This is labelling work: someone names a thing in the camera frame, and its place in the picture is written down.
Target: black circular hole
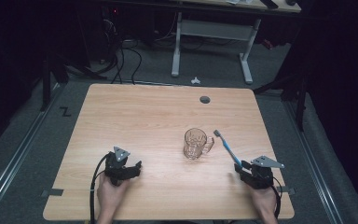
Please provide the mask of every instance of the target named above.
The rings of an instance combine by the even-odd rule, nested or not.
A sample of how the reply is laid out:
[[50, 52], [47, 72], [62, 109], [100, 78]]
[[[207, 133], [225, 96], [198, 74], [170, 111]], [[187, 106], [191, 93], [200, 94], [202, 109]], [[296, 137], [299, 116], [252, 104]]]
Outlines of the black circular hole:
[[203, 103], [203, 104], [209, 104], [211, 102], [211, 98], [209, 98], [208, 96], [201, 96], [200, 97], [200, 101]]

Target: blue toothbrush handle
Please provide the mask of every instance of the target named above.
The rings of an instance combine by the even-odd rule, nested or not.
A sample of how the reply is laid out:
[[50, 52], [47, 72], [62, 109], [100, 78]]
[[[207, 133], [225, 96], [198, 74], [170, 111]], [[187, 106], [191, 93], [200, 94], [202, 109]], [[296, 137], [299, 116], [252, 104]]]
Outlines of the blue toothbrush handle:
[[237, 163], [240, 167], [242, 167], [242, 163], [240, 162], [240, 160], [238, 160], [238, 158], [234, 155], [234, 153], [232, 153], [226, 141], [223, 141], [223, 146], [225, 146], [225, 148], [227, 149], [227, 151], [229, 152], [235, 163]]

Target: dark background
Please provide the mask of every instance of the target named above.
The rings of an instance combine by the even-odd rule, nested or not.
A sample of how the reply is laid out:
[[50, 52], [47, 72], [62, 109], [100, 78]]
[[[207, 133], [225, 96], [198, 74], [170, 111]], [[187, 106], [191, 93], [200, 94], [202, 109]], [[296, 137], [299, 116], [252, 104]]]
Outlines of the dark background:
[[[308, 92], [358, 192], [358, 1], [299, 3], [304, 13], [328, 18], [328, 22], [309, 25], [298, 32], [298, 23], [267, 21], [262, 23], [257, 40], [293, 44], [277, 79], [301, 71], [298, 67], [307, 53], [318, 50], [312, 59], [307, 59], [312, 61], [306, 74]], [[123, 35], [140, 38], [146, 44], [152, 44], [155, 29], [164, 33], [172, 22], [171, 12], [141, 8], [121, 7], [117, 17]], [[0, 2], [0, 133], [41, 78], [46, 48], [87, 66], [90, 60], [106, 57], [102, 29], [100, 7], [94, 4], [55, 7], [35, 2]]]

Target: mug handle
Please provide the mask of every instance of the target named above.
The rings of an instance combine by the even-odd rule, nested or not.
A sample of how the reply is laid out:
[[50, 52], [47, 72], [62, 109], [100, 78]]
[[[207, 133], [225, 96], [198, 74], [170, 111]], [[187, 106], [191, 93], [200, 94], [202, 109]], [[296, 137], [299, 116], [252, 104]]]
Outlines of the mug handle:
[[209, 151], [211, 151], [211, 148], [212, 148], [213, 144], [214, 144], [214, 139], [213, 139], [213, 137], [207, 136], [207, 137], [206, 137], [206, 143], [205, 143], [205, 145], [204, 145], [204, 149], [202, 150], [202, 154], [206, 154], [206, 153], [208, 153]]

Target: white desk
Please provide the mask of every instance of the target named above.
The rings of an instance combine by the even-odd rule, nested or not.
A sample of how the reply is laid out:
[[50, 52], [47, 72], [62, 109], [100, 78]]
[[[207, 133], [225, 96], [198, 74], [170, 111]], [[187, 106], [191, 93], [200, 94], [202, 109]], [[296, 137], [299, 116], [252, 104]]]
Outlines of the white desk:
[[[243, 7], [243, 8], [268, 10], [267, 7], [259, 0], [253, 0], [251, 4], [246, 4], [242, 0], [235, 6], [231, 5], [230, 3], [227, 3], [225, 0], [183, 0], [182, 2], [210, 4], [210, 5], [218, 5], [222, 7]], [[294, 6], [291, 7], [287, 5], [284, 0], [274, 0], [274, 2], [275, 4], [278, 5], [277, 9], [272, 9], [274, 11], [287, 12], [287, 13], [289, 12], [299, 13], [301, 11], [301, 8], [299, 7], [298, 4], [295, 4]], [[182, 13], [179, 13], [178, 20], [177, 20], [177, 27], [176, 27], [175, 50], [173, 53], [173, 60], [172, 60], [172, 76], [173, 77], [179, 76], [181, 35], [196, 35], [196, 36], [246, 41], [247, 45], [244, 49], [244, 52], [240, 54], [240, 63], [242, 66], [243, 75], [245, 77], [245, 82], [247, 84], [252, 84], [253, 79], [247, 60], [248, 60], [249, 53], [252, 49], [252, 45], [255, 41], [255, 36], [257, 35], [260, 22], [261, 20], [258, 19], [255, 20], [255, 24], [253, 26], [241, 26], [241, 25], [234, 25], [234, 24], [227, 24], [227, 23], [191, 21], [191, 20], [182, 20]]]

